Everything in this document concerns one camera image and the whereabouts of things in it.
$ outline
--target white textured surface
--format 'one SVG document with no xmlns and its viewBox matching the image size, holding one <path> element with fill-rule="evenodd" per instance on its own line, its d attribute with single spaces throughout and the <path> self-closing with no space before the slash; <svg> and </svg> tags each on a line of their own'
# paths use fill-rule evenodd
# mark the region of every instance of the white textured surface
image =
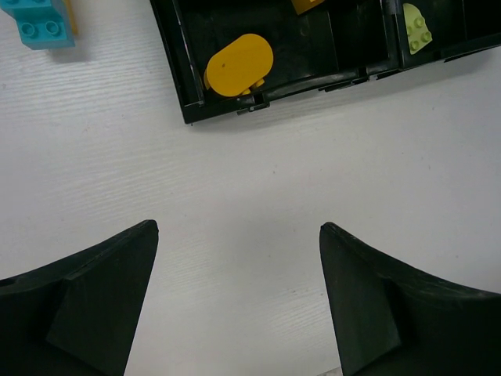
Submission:
<svg viewBox="0 0 501 376">
<path fill-rule="evenodd" d="M 127 376 L 338 367 L 325 221 L 501 292 L 500 50 L 189 127 L 149 2 L 74 6 L 53 53 L 0 14 L 0 278 L 156 219 Z"/>
</svg>

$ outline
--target yellow lego brick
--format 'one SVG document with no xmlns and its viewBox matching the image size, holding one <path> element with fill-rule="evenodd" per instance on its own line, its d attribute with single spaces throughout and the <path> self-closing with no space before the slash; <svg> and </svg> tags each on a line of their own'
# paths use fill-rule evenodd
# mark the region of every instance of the yellow lego brick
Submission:
<svg viewBox="0 0 501 376">
<path fill-rule="evenodd" d="M 78 35 L 77 21 L 75 20 L 75 14 L 73 13 L 73 7 L 71 6 L 71 0 L 63 0 L 68 11 L 68 16 L 70 17 L 71 31 L 73 35 Z"/>
<path fill-rule="evenodd" d="M 292 0 L 292 3 L 294 4 L 296 13 L 300 15 L 322 4 L 324 1 L 325 0 Z"/>
<path fill-rule="evenodd" d="M 269 43 L 259 35 L 245 34 L 212 56 L 204 73 L 204 85 L 220 96 L 245 96 L 265 83 L 272 67 Z"/>
</svg>

